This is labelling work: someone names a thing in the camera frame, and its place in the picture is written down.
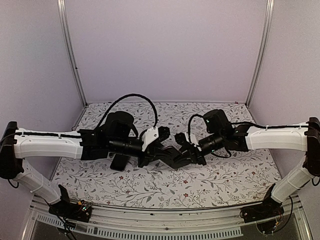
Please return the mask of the black purple phone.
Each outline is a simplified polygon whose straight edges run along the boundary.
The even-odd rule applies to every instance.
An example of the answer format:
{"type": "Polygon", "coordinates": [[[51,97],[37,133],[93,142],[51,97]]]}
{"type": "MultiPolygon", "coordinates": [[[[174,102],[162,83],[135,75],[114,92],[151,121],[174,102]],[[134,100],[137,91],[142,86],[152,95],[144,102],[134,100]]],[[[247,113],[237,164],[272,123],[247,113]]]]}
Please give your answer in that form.
{"type": "Polygon", "coordinates": [[[173,146],[168,146],[162,149],[164,157],[162,162],[172,169],[179,169],[191,163],[190,159],[184,158],[182,153],[173,146]]]}

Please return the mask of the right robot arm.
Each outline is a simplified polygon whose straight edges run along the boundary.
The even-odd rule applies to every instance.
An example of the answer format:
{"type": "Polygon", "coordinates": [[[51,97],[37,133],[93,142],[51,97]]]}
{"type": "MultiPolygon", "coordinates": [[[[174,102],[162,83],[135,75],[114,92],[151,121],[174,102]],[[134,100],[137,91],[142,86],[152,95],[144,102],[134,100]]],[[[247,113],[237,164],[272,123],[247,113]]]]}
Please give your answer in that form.
{"type": "Polygon", "coordinates": [[[181,145],[173,162],[182,167],[190,163],[205,163],[205,156],[224,148],[227,152],[247,152],[258,149],[297,150],[305,157],[287,176],[271,186],[259,206],[262,218],[269,218],[291,194],[320,175],[320,121],[311,117],[296,125],[262,126],[252,122],[230,122],[222,109],[202,116],[209,136],[197,140],[191,133],[179,133],[175,140],[181,145]]]}

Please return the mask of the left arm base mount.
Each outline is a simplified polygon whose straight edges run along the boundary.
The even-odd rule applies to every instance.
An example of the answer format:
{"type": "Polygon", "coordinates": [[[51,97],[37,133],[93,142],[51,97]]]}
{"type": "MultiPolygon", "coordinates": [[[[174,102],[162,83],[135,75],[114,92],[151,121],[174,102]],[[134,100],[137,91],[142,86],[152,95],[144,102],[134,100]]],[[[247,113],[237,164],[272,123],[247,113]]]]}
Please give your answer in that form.
{"type": "Polygon", "coordinates": [[[88,223],[92,215],[92,204],[84,200],[77,203],[61,200],[48,206],[50,214],[79,222],[88,223]]]}

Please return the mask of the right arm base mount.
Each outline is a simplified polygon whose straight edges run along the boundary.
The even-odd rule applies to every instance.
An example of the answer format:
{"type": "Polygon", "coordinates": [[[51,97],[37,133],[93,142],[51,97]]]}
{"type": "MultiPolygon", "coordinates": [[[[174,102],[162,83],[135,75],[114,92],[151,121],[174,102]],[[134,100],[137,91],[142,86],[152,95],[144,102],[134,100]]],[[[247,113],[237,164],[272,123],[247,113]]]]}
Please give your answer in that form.
{"type": "Polygon", "coordinates": [[[278,203],[273,199],[267,199],[256,205],[242,207],[239,216],[245,223],[250,223],[276,217],[283,213],[284,209],[281,203],[278,203]]]}

